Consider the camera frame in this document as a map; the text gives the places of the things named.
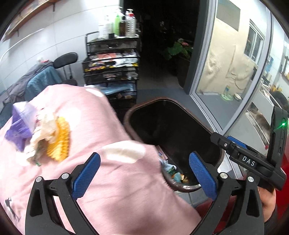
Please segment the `person's right hand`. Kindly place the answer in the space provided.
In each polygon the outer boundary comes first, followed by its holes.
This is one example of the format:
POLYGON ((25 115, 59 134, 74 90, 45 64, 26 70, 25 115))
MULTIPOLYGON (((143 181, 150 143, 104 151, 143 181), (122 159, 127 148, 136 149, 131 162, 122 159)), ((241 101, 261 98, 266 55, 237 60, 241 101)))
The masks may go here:
POLYGON ((258 193, 262 202, 264 222, 272 216, 276 205, 276 191, 269 192, 267 189, 258 187, 258 193))

